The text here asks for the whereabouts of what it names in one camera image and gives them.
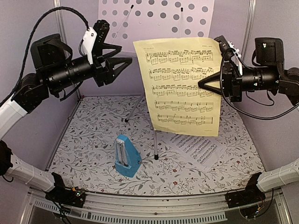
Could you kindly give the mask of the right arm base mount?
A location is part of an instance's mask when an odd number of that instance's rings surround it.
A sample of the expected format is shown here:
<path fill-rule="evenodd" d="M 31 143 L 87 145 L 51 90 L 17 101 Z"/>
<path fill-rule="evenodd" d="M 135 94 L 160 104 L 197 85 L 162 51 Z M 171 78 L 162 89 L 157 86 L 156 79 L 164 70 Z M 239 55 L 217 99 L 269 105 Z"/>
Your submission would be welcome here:
<path fill-rule="evenodd" d="M 257 187 L 257 180 L 261 174 L 261 172 L 253 174 L 244 189 L 228 191 L 226 193 L 225 200 L 229 208 L 257 203 L 266 198 L 265 194 Z"/>

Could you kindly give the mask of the yellow sheet music page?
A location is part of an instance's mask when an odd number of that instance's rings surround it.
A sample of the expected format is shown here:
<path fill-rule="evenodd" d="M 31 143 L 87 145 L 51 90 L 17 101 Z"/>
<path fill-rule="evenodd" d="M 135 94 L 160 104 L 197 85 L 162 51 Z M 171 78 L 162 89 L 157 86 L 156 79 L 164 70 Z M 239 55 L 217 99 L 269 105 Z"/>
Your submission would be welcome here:
<path fill-rule="evenodd" d="M 220 70 L 221 52 L 211 38 L 134 42 L 152 125 L 156 131 L 216 137 L 220 95 L 198 86 Z"/>

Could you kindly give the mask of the lilac music stand with tripod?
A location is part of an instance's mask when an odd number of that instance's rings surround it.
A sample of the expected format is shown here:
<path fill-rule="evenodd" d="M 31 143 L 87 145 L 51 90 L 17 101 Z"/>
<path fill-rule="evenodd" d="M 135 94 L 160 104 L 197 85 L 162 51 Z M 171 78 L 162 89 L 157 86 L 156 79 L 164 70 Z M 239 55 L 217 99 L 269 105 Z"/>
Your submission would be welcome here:
<path fill-rule="evenodd" d="M 136 41 L 209 38 L 213 9 L 212 0 L 101 0 L 99 18 L 110 24 L 106 41 L 136 55 Z"/>

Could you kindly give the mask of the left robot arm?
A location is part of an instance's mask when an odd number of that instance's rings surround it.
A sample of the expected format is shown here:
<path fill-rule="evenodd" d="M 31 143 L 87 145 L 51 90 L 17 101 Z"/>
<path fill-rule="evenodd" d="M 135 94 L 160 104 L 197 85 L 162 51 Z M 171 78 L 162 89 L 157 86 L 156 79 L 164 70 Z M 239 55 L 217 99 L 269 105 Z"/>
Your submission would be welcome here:
<path fill-rule="evenodd" d="M 86 56 L 76 59 L 66 57 L 72 49 L 61 41 L 60 34 L 44 37 L 31 45 L 31 55 L 36 69 L 21 79 L 16 93 L 0 107 L 0 135 L 3 137 L 14 124 L 36 109 L 50 94 L 59 97 L 67 87 L 93 78 L 98 87 L 111 84 L 133 61 L 131 57 L 115 57 L 121 46 L 106 44 L 97 38 L 92 50 L 92 62 Z M 69 199 L 74 190 L 65 187 L 56 173 L 39 170 L 22 162 L 4 141 L 0 142 L 0 174 L 18 178 L 43 190 L 60 203 Z"/>

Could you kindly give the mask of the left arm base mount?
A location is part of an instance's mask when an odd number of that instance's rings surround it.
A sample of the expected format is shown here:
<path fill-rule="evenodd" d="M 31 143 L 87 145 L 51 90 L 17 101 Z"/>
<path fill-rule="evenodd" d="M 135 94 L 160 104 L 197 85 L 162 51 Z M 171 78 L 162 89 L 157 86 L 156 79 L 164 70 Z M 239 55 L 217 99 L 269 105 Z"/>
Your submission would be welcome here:
<path fill-rule="evenodd" d="M 54 177 L 54 188 L 45 192 L 45 198 L 53 202 L 83 208 L 85 203 L 85 189 L 79 187 L 66 187 L 61 175 L 52 172 Z"/>

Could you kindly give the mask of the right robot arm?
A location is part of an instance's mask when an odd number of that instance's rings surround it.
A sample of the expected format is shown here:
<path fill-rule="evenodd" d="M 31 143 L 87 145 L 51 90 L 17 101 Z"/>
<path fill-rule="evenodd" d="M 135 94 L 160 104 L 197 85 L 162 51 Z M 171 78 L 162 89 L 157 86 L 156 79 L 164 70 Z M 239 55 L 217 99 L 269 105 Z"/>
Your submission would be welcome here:
<path fill-rule="evenodd" d="M 272 117 L 260 117 L 248 112 L 238 112 L 259 120 L 274 120 L 285 116 L 299 107 L 299 69 L 284 69 L 284 47 L 279 38 L 258 37 L 255 39 L 255 50 L 252 54 L 252 66 L 249 67 L 241 60 L 241 55 L 234 45 L 224 36 L 215 38 L 218 42 L 222 61 L 220 71 L 198 82 L 201 89 L 212 91 L 223 96 L 229 106 L 233 102 L 241 102 L 243 92 L 266 90 L 276 95 L 284 94 L 290 100 L 292 108 Z M 299 180 L 299 161 L 281 166 L 268 172 L 252 175 L 241 191 L 245 203 L 252 203 L 264 192 L 297 182 Z"/>

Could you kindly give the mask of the white sheet music page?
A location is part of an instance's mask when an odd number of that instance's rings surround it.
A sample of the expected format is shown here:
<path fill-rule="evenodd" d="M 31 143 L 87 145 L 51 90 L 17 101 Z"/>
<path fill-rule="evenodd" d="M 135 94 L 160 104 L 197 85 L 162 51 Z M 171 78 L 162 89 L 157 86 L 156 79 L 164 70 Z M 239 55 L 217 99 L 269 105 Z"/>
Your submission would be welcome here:
<path fill-rule="evenodd" d="M 178 150 L 181 156 L 203 170 L 209 170 L 227 149 L 214 137 L 167 133 L 164 135 L 163 140 Z"/>

